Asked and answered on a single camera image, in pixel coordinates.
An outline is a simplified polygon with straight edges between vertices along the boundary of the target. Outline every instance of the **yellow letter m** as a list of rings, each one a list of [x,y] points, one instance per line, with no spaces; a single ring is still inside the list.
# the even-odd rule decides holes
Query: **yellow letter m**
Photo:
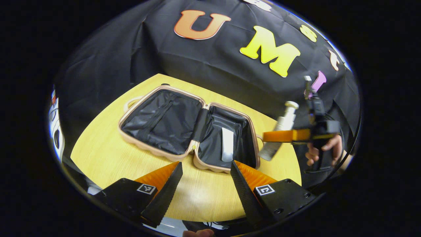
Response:
[[[300,51],[292,44],[286,43],[276,47],[275,37],[270,30],[260,26],[255,26],[256,34],[245,48],[240,48],[240,52],[252,59],[257,59],[257,51],[261,48],[261,62],[267,63],[277,57],[275,62],[269,64],[269,68],[282,77],[288,75],[288,68],[295,57],[300,56]]]

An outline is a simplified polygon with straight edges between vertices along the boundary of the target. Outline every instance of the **human hand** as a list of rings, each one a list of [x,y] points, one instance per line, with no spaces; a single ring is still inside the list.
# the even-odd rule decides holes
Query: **human hand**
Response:
[[[183,237],[211,237],[214,235],[211,229],[198,230],[196,233],[190,230],[183,231]]]
[[[313,165],[314,162],[319,160],[319,150],[313,147],[312,143],[307,143],[307,147],[309,148],[309,152],[306,153],[306,157],[308,159],[307,165]],[[342,138],[340,135],[336,135],[335,137],[331,138],[326,145],[322,146],[322,151],[328,151],[333,148],[332,152],[332,166],[336,164],[339,160],[339,157],[342,153]]]

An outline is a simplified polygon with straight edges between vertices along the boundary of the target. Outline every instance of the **yellow table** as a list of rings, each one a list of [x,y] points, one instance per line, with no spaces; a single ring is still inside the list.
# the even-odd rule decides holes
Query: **yellow table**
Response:
[[[247,114],[256,134],[272,131],[274,119],[230,98],[169,76],[157,74],[132,88],[106,107],[83,131],[71,159],[79,169],[101,188],[120,178],[135,180],[171,163],[149,151],[123,141],[117,124],[123,116],[123,105],[132,98],[145,95],[162,83],[195,94],[206,103],[218,102]],[[258,139],[259,149],[262,142]],[[260,159],[259,171],[276,180],[290,178],[301,185],[297,157],[291,144],[284,143],[272,161]],[[193,165],[193,155],[183,160],[183,177],[177,186],[166,217],[186,221],[227,221],[245,217],[231,175],[200,170]]]

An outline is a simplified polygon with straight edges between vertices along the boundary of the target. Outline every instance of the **person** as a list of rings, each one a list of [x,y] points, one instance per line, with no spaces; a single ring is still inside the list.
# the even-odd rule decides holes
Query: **person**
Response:
[[[312,143],[307,143],[307,147],[308,147],[308,152],[306,152],[305,156],[308,159],[307,165],[311,166],[314,164],[314,162],[319,160],[319,150],[315,148]],[[321,149],[322,151],[329,151],[330,149],[332,149],[331,165],[335,166],[337,162],[341,161],[339,159],[342,153],[342,149],[343,149],[341,136],[336,135],[335,137],[331,138],[324,146],[322,146]],[[345,155],[346,155],[346,151],[344,151],[342,158],[345,157]],[[349,155],[348,158],[344,161],[344,163],[340,167],[342,171],[344,171],[348,167],[351,159],[352,159],[352,156]]]
[[[190,230],[183,231],[183,237],[212,237],[213,235],[214,232],[211,229],[202,229],[197,232]]]

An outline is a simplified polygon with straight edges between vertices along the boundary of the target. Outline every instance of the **orange letter u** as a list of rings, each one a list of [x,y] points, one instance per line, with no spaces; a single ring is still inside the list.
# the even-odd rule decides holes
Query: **orange letter u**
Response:
[[[181,37],[194,39],[194,40],[205,40],[216,35],[218,30],[222,27],[224,22],[231,21],[231,18],[212,13],[210,16],[213,18],[209,23],[208,27],[202,31],[192,30],[192,25],[199,16],[204,16],[203,11],[197,10],[186,10],[181,12],[182,16],[174,27],[174,32]]]

